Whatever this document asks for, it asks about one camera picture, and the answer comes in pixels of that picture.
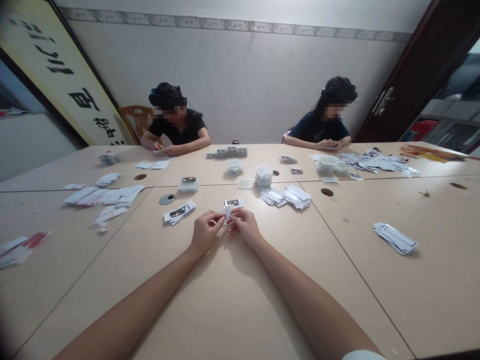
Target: dark hair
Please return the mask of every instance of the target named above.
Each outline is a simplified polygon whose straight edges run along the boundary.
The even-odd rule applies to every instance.
[[[325,108],[330,104],[350,104],[357,98],[356,86],[346,77],[335,76],[327,81],[320,99],[313,110],[312,118],[321,121]]]
[[[162,82],[156,88],[153,88],[148,100],[153,106],[169,111],[173,110],[175,106],[187,105],[187,98],[183,97],[180,86],[173,86],[168,82]]]

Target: wooden chair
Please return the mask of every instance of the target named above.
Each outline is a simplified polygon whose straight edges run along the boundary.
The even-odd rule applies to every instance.
[[[140,138],[149,129],[150,124],[155,119],[153,107],[138,105],[124,106],[119,107],[118,112],[120,113],[123,122],[130,132],[133,141],[136,145],[140,145]],[[157,141],[163,145],[161,138],[158,138]]]

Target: decorative wall trim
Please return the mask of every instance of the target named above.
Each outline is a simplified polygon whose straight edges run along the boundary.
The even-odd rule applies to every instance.
[[[408,43],[412,36],[412,34],[408,32],[375,31],[342,27],[283,24],[275,22],[257,22],[195,16],[172,16],[140,12],[82,9],[74,7],[59,7],[59,10],[66,20],[92,23],[258,32],[268,34],[358,39],[396,43]]]

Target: table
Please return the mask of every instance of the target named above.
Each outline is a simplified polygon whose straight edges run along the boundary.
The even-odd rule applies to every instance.
[[[199,185],[237,184],[239,179],[255,179],[255,168],[268,165],[279,172],[273,177],[274,183],[294,182],[295,177],[289,167],[280,162],[280,156],[289,152],[290,146],[285,144],[247,144],[248,156],[238,157],[244,165],[243,173],[238,176],[225,174],[227,160],[233,157],[205,159],[208,153],[216,153],[218,149],[226,149],[232,145],[210,145],[203,149],[179,156],[169,165],[168,171],[156,182],[156,187],[179,186],[184,177],[196,177]]]
[[[102,164],[99,156],[108,150],[118,153],[121,161],[115,165]],[[159,156],[142,146],[89,146],[1,182],[0,192],[64,190],[64,186],[74,183],[95,186],[95,183],[108,173],[122,174],[108,189],[135,185],[152,187],[166,169],[145,170],[135,168],[135,165],[143,161],[158,160],[160,160]],[[142,174],[145,174],[146,177],[135,180],[136,176]]]
[[[417,358],[479,347],[479,175],[301,185]],[[419,253],[398,254],[376,222]]]
[[[272,186],[283,190],[289,184],[300,186]],[[198,216],[236,198],[255,213],[265,238],[332,294],[388,359],[413,358],[313,206],[270,207],[259,199],[257,189],[239,190],[235,185],[202,186],[193,196],[159,205],[161,196],[176,190],[162,187],[148,193],[18,358],[53,357],[178,256],[190,243]],[[164,225],[163,214],[188,199],[197,205],[194,212],[176,226]],[[212,253],[193,268],[133,357],[156,359],[159,354],[165,359],[316,359],[258,258],[239,235],[224,234]]]
[[[351,143],[346,147],[341,148],[338,151],[327,150],[312,150],[303,147],[291,146],[287,151],[287,155],[290,155],[298,160],[298,166],[302,168],[303,175],[295,175],[296,181],[310,182],[320,181],[320,175],[315,167],[315,162],[309,157],[312,154],[324,154],[324,155],[338,155],[340,153],[356,153],[362,154],[365,150],[373,147],[378,147],[384,155],[400,155],[400,147],[403,144],[411,144],[422,146],[431,149],[448,151],[454,154],[459,154],[456,151],[445,149],[439,146],[435,146],[423,141],[412,142],[380,142],[380,143]],[[465,161],[449,161],[446,163],[432,161],[427,158],[412,158],[408,160],[408,166],[420,171],[419,177],[442,177],[442,176],[464,176],[464,175],[478,175],[480,174],[480,161],[467,158]],[[364,179],[394,179],[403,178],[400,171],[383,171],[378,169],[378,174],[369,171],[359,171],[352,168],[352,171],[356,174],[360,174]]]
[[[16,352],[27,341],[149,191],[110,220],[102,236],[89,229],[101,207],[63,204],[74,191],[0,193],[0,243],[53,231],[25,263],[0,271],[2,329],[9,350]]]

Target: navy t-shirt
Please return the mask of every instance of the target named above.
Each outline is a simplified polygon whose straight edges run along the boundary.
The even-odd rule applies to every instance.
[[[152,121],[148,131],[155,136],[167,135],[173,145],[183,145],[200,139],[199,130],[206,128],[202,114],[192,109],[186,110],[186,128],[182,133],[170,122],[160,116]]]
[[[318,143],[322,140],[342,140],[349,136],[349,131],[344,126],[340,117],[333,121],[314,120],[313,111],[307,113],[297,125],[290,131],[288,136],[309,143]]]

